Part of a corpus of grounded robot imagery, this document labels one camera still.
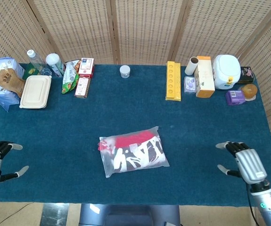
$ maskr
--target plastic bottle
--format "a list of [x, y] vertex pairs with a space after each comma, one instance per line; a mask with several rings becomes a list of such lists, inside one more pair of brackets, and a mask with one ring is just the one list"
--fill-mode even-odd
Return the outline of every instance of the plastic bottle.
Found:
[[37, 54], [32, 49], [30, 49], [26, 53], [30, 59], [30, 62], [36, 69], [38, 69], [41, 75], [52, 75], [51, 70], [47, 67], [47, 65], [45, 64], [45, 62], [43, 61], [39, 54]]
[[63, 77], [65, 71], [65, 64], [62, 63], [58, 54], [48, 54], [45, 60], [57, 77]]

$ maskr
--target brown paper bag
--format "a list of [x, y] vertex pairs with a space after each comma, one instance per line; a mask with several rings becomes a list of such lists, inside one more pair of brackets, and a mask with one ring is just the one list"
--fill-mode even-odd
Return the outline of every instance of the brown paper bag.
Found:
[[14, 69], [6, 68], [0, 70], [0, 86], [13, 91], [21, 98], [25, 81], [20, 79]]

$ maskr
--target small white jar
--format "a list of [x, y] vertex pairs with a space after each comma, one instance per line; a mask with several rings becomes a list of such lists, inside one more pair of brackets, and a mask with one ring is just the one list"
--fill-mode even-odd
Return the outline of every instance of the small white jar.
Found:
[[130, 67], [128, 65], [123, 65], [120, 67], [121, 77], [126, 79], [130, 76]]

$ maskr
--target red fabric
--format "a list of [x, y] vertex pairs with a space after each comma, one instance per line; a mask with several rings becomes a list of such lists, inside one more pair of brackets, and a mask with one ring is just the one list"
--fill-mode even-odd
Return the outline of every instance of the red fabric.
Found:
[[[141, 144], [147, 140], [150, 140], [152, 137], [155, 135], [151, 133], [149, 130], [144, 130], [142, 132], [139, 132], [138, 134], [132, 134], [129, 136], [124, 136], [124, 135], [118, 135], [115, 137], [115, 147], [120, 148], [120, 147], [129, 147], [129, 145], [132, 144]], [[101, 141], [99, 143], [99, 148], [98, 150], [107, 150], [109, 147], [107, 146], [106, 142]]]
[[138, 134], [130, 135], [130, 136], [119, 136], [116, 138], [115, 147], [129, 147], [132, 144], [141, 144], [147, 140], [150, 140], [154, 137], [154, 134], [149, 130], [144, 130]]

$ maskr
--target paper towel roll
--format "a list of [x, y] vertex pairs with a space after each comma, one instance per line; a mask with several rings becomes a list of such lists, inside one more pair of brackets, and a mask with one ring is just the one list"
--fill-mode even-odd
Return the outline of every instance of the paper towel roll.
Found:
[[191, 57], [188, 62], [186, 69], [184, 70], [186, 75], [192, 75], [197, 67], [198, 59], [197, 57]]

